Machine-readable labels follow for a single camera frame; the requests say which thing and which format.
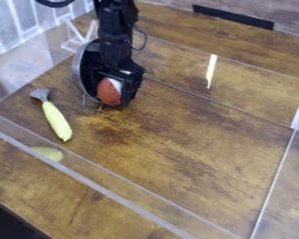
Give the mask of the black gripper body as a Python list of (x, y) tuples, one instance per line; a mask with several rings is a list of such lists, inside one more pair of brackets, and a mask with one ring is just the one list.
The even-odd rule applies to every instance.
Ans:
[(96, 38), (100, 40), (100, 56), (103, 77), (112, 77), (122, 82), (122, 76), (132, 73), (145, 74), (145, 68), (132, 60), (134, 53), (134, 32), (128, 31), (123, 35), (107, 35)]

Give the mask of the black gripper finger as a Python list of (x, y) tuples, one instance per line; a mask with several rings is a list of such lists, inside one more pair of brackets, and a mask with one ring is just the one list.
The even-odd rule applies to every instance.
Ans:
[(83, 68), (83, 85), (86, 93), (92, 98), (98, 98), (98, 85), (100, 80), (100, 69), (86, 64)]
[(128, 106), (135, 99), (142, 84), (142, 73), (122, 76), (122, 106)]

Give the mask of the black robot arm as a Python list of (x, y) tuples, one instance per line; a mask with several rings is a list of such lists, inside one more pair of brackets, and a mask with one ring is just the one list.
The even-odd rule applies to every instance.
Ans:
[(80, 56), (84, 92), (106, 105), (128, 106), (142, 85), (145, 68), (132, 60), (134, 27), (139, 9), (134, 0), (94, 0), (99, 37)]

